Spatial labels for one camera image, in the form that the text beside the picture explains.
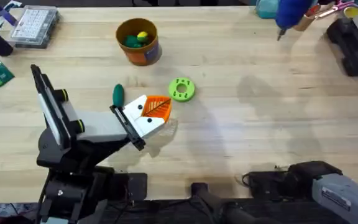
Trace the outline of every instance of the gray device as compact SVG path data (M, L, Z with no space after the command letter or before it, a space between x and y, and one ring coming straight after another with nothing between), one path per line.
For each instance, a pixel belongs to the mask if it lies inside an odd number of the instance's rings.
M339 174L313 180L313 199L349 223L358 224L358 184Z

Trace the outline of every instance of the green marker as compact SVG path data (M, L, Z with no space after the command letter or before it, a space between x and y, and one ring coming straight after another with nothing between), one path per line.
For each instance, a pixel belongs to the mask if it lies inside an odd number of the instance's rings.
M124 106L124 87L121 84L117 84L112 92L112 103L114 106Z

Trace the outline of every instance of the wooden table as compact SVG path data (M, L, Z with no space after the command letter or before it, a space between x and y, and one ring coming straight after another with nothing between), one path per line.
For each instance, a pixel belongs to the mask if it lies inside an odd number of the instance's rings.
M166 95L176 77L195 82L196 96L174 102L167 127L145 150L129 144L102 162L147 173L150 199L185 198L201 181L223 197L248 197L241 174L310 160L327 161L358 182L358 78L345 76L324 37L333 17L277 42L274 20L259 19L253 7L59 11L47 50L1 59L16 77L0 89L0 202L36 201L47 174L35 163L45 123L32 63L81 110L108 111L117 83L130 102ZM118 25L133 17L158 27L163 52L154 65L130 64L115 40Z

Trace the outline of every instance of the cable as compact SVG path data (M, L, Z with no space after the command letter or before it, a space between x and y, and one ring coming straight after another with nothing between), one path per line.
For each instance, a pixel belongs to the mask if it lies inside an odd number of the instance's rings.
M120 211L119 215L118 215L117 218L116 218L116 221L114 221L114 224L117 224L117 223L118 223L119 219L122 217L122 214L124 214L125 209L128 207L128 205L129 205L129 202L128 202L128 203L125 205L125 207Z
M176 206L176 205L180 205L180 204L183 204L183 203L187 203L189 200L190 200L190 199L181 200L181 201L179 201L179 202L169 203L169 204L166 205L166 206L161 206L160 208L158 208L158 211L161 211L161 210L170 208L170 207L172 207L172 206ZM113 204L110 204L110 206L112 206L114 209L119 210L119 211L122 210L122 209L125 209L125 208L118 208L118 207L116 207L116 206L113 205ZM149 211L150 211L149 208L125 210L125 212L128 212L128 213L143 213L143 212L149 212Z
M51 172L49 169L47 179L45 180L44 186L42 187L42 190L41 190L40 198L38 199L38 208L37 208L37 214L35 215L35 224L40 223L40 215L39 214L41 211L42 200L44 199L44 196L45 196L45 189L47 188L47 184L48 184L50 176L51 176Z
M205 202L203 201L202 198L200 197L197 197L198 200L199 200L199 203L203 206L204 208L204 213L205 215L209 218L209 220L211 221L211 223L215 223L214 221L214 217L213 217L213 214L211 213L211 211L209 210L208 206L205 204Z
M19 212L17 212L16 207L13 205L13 203L9 203L9 204L12 206L13 210L15 210L16 215L19 215Z
M198 212L204 214L204 215L207 215L207 213L205 213L204 211L202 211L202 209L198 208L195 204L193 204L190 200L188 201L189 204L195 209L197 210Z

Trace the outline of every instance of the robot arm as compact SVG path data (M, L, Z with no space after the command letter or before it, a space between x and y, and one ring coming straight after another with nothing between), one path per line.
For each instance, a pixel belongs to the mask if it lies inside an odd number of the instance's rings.
M98 223L108 200L146 198L146 174L97 164L129 142L142 150L144 138L167 122L170 98L143 95L108 112L77 111L66 90L55 90L36 65L31 70L47 124L37 164L49 169L36 223Z
M250 172L248 180L254 198L308 198L358 224L358 184L326 162L302 162L291 165L288 171Z

